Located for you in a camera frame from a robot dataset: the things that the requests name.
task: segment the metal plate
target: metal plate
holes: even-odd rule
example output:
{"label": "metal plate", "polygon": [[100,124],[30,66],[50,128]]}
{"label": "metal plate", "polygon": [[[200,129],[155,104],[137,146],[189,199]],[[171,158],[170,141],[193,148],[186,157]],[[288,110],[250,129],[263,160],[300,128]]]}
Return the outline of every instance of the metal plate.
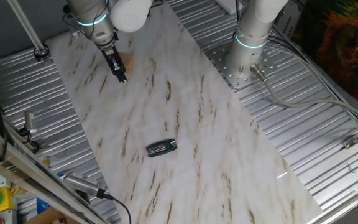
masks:
{"label": "metal plate", "polygon": [[[222,75],[223,79],[225,79],[229,87],[240,90],[241,88],[250,85],[253,81],[258,80],[258,77],[250,72],[242,72],[239,74],[238,71],[231,71],[226,67],[226,54],[228,53],[228,50],[230,50],[231,45],[232,43],[228,43],[212,49],[208,52],[207,56]],[[277,68],[266,52],[262,52],[260,61],[260,67],[265,75],[270,75],[273,72],[276,72]]]}

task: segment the small wooden block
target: small wooden block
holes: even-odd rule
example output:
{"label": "small wooden block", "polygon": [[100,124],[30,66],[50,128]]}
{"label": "small wooden block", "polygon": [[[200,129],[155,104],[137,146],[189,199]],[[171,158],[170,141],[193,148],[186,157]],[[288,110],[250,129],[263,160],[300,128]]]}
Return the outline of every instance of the small wooden block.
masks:
{"label": "small wooden block", "polygon": [[134,70],[134,58],[131,54],[119,53],[121,60],[125,66],[125,74],[131,74]]}

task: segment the black object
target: black object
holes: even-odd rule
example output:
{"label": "black object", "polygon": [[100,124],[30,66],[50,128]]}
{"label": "black object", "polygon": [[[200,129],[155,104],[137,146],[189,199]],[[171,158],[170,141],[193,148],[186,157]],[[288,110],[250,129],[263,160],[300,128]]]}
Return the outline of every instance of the black object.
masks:
{"label": "black object", "polygon": [[39,52],[36,48],[34,48],[34,57],[39,61],[42,62],[45,58],[49,55],[49,47],[46,44],[43,44],[45,47],[44,52]]}
{"label": "black object", "polygon": [[149,157],[161,156],[177,149],[177,142],[174,139],[167,139],[153,143],[146,147]]}
{"label": "black object", "polygon": [[115,45],[112,47],[112,50],[112,54],[106,55],[103,50],[102,54],[104,56],[104,59],[106,59],[112,74],[117,76],[119,82],[124,83],[127,81],[127,77],[125,76],[126,69]]}

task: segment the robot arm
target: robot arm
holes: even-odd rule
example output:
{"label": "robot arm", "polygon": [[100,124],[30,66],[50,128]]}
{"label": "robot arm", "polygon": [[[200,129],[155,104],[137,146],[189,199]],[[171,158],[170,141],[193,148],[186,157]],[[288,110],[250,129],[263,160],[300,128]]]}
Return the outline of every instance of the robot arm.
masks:
{"label": "robot arm", "polygon": [[114,26],[124,32],[139,30],[146,21],[152,0],[118,0],[109,13],[108,0],[67,0],[63,9],[69,18],[75,18],[78,29],[102,51],[112,74],[125,83],[125,67],[115,41]]}

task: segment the gray cable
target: gray cable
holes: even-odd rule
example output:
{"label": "gray cable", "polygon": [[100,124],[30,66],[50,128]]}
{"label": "gray cable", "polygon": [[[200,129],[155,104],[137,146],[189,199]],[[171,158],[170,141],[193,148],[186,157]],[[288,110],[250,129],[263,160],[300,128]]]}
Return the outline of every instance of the gray cable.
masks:
{"label": "gray cable", "polygon": [[353,112],[354,114],[356,114],[358,116],[358,110],[355,109],[353,106],[348,105],[347,103],[341,102],[339,100],[332,100],[332,99],[322,99],[322,100],[312,100],[312,101],[307,101],[304,103],[288,103],[286,101],[283,101],[282,99],[280,99],[276,93],[273,91],[272,87],[265,82],[264,83],[266,85],[266,88],[268,89],[268,91],[270,92],[270,94],[282,105],[287,106],[287,107],[292,107],[292,108],[299,108],[299,107],[305,107],[305,106],[310,106],[316,103],[334,103],[337,104],[339,106],[343,106],[347,109],[349,109],[351,112]]}

